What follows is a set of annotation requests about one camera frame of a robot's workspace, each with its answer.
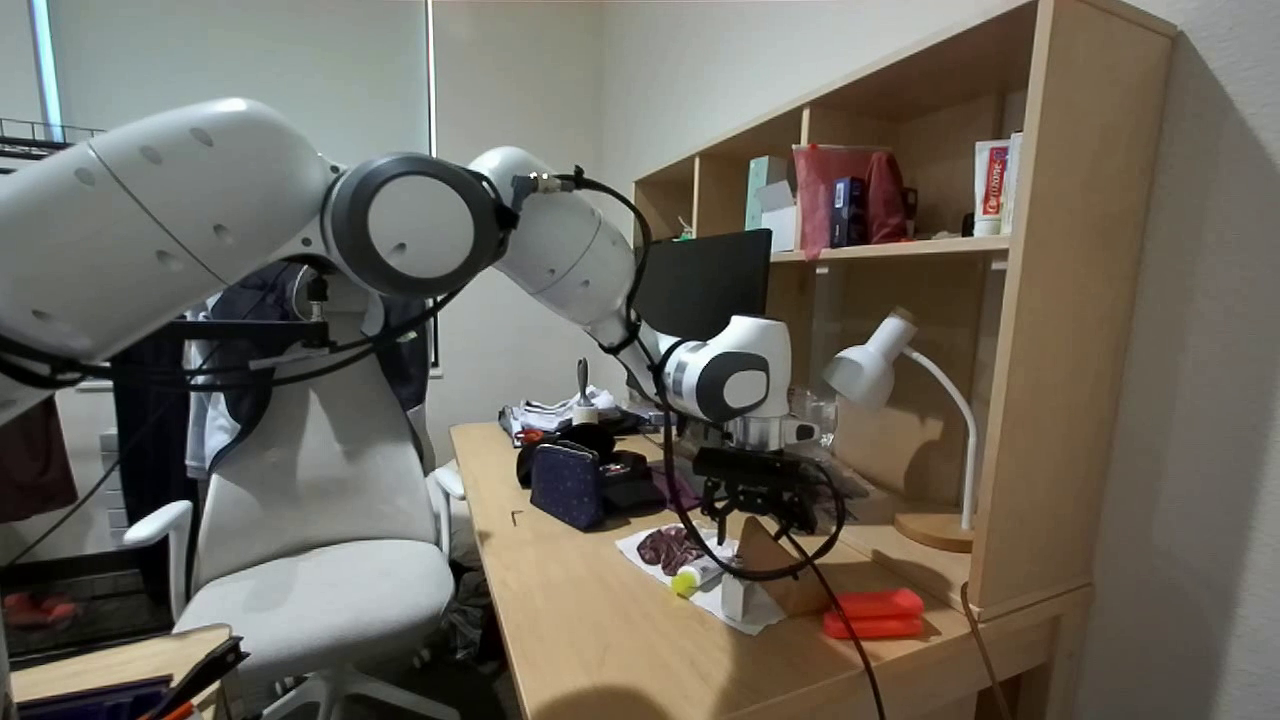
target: lamp head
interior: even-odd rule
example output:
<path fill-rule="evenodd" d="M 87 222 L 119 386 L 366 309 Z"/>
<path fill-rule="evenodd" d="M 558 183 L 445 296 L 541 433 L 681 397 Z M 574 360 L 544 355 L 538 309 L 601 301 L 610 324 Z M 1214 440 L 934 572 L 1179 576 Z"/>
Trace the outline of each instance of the lamp head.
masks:
<path fill-rule="evenodd" d="M 908 312 L 890 312 L 882 328 L 845 351 L 832 355 L 825 378 L 861 407 L 875 407 L 891 390 L 891 360 L 913 344 L 918 324 Z"/>

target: wooden bookshelf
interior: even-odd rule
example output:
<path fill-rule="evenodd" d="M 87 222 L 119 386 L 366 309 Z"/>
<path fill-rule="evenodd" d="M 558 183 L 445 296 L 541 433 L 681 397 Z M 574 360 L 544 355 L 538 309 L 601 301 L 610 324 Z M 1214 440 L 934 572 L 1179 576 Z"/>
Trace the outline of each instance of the wooden bookshelf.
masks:
<path fill-rule="evenodd" d="M 745 222 L 760 153 L 875 144 L 901 160 L 922 237 L 941 238 L 775 252 L 768 314 L 794 332 L 795 386 L 891 309 L 918 314 L 918 347 L 979 415 L 974 605 L 986 619 L 1043 608 L 1058 657 L 1081 616 L 1053 608 L 1092 583 L 1172 37 L 1116 0 L 1004 5 L 636 179 L 656 229 L 714 237 Z M 974 144 L 1008 132 L 1025 132 L 1017 237 L 970 238 Z M 961 447 L 947 397 L 908 369 L 890 407 L 845 407 L 838 426 L 838 460 L 903 508 L 955 508 Z"/>

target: computer monitor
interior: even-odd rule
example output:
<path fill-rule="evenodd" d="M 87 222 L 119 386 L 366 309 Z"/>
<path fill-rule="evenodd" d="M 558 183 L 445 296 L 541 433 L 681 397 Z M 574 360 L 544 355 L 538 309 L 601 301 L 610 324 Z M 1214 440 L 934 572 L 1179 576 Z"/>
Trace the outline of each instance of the computer monitor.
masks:
<path fill-rule="evenodd" d="M 734 314 L 766 314 L 771 233 L 650 245 L 636 312 L 670 336 L 710 338 Z"/>

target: white office chair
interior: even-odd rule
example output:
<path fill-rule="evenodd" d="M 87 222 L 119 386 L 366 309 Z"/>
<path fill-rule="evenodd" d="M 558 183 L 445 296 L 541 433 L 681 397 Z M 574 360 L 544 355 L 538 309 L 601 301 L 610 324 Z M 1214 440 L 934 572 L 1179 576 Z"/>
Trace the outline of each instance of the white office chair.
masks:
<path fill-rule="evenodd" d="M 370 355 L 276 386 L 262 426 L 218 462 L 193 590 L 182 552 L 193 505 L 163 505 L 130 529 L 130 542 L 169 538 L 178 629 L 227 624 L 244 634 L 250 665 L 227 681 L 236 712 L 267 704 L 263 716 L 294 716 L 317 704 L 328 720 L 345 697 L 372 697 L 458 720 L 451 709 L 378 681 L 425 647 L 451 598 L 445 520 L 406 411 Z"/>

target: white desk lamp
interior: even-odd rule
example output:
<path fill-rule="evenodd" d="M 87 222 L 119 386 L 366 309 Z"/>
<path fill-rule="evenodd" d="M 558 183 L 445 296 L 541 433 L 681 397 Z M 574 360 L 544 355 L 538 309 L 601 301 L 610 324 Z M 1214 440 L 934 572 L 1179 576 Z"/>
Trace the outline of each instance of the white desk lamp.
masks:
<path fill-rule="evenodd" d="M 974 479 L 976 479 L 976 418 L 961 386 L 941 372 L 925 351 L 913 347 L 918 324 L 901 312 L 863 338 L 832 355 L 825 378 L 857 407 L 882 407 L 891 390 L 891 360 L 918 360 L 961 407 L 965 415 L 965 485 L 961 515 L 955 510 L 901 510 L 898 529 L 936 548 L 974 548 Z"/>

